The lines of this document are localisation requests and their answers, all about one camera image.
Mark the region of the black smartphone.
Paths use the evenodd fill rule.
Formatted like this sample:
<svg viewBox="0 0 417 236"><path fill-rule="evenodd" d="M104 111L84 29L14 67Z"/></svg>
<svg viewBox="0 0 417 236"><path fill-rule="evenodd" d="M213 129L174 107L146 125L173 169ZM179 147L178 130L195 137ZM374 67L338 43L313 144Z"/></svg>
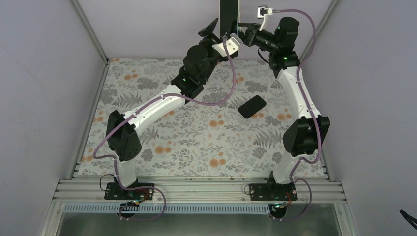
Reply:
<svg viewBox="0 0 417 236"><path fill-rule="evenodd" d="M219 1L220 36L236 33L237 0Z"/></svg>

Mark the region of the beige phone case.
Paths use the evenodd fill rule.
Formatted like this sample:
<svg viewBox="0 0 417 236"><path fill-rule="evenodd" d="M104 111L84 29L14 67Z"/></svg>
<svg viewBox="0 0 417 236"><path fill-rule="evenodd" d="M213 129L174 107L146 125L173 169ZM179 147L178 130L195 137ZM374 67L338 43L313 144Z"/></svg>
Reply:
<svg viewBox="0 0 417 236"><path fill-rule="evenodd" d="M240 31L240 0L237 0L236 34Z"/></svg>

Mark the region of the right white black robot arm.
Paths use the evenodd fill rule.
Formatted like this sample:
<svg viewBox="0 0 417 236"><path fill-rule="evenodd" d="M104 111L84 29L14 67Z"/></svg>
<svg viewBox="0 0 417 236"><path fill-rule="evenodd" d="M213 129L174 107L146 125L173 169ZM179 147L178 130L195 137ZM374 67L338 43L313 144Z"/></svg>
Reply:
<svg viewBox="0 0 417 236"><path fill-rule="evenodd" d="M279 200L285 194L285 186L294 181L294 173L301 162L315 164L319 161L330 120L314 105L294 51L299 21L284 17L273 33L264 30L262 24L242 23L241 26L246 28L245 32L240 32L246 46L257 46L269 53L269 67L285 90L295 119L283 135L282 159L267 180L267 196Z"/></svg>

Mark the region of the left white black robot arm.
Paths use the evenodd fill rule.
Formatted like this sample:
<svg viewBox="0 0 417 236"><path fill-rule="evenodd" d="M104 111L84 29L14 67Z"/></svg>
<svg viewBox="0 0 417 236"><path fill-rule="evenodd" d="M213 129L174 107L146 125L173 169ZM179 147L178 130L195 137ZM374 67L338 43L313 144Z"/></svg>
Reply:
<svg viewBox="0 0 417 236"><path fill-rule="evenodd" d="M232 58L241 46L238 38L238 22L222 23L220 36L213 31L218 20L213 20L199 31L202 40L188 49L179 73L158 95L137 108L121 114L113 111L109 115L105 141L114 151L115 179L119 184L117 192L124 199L136 195L137 181L134 159L142 145L139 135L159 118L185 105L198 103L195 99L204 89L217 64Z"/></svg>

